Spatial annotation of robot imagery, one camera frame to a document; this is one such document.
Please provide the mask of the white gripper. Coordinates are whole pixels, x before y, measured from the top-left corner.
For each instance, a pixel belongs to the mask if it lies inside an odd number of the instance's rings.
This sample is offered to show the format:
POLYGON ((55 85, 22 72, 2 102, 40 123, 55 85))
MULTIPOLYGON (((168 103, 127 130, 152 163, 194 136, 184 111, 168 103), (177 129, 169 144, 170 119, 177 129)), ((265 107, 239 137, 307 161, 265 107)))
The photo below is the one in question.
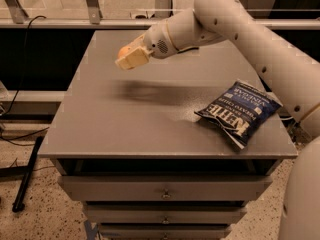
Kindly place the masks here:
POLYGON ((125 46, 130 51, 125 57, 118 58, 116 65, 124 70, 130 70, 149 62, 150 56, 165 59, 177 53, 169 36, 168 21, 163 20, 151 26, 145 35, 142 34, 125 46))

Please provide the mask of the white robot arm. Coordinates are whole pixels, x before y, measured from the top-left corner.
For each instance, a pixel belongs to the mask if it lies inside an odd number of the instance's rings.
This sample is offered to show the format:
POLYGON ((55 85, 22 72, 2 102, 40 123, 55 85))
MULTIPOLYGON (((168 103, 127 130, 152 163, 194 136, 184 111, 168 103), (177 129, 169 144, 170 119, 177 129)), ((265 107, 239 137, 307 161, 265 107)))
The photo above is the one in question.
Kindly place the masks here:
POLYGON ((312 137, 292 167, 279 240, 320 240, 320 64, 257 23, 239 0, 194 0, 120 49, 116 65, 132 69, 192 46, 231 41, 287 112, 312 137))

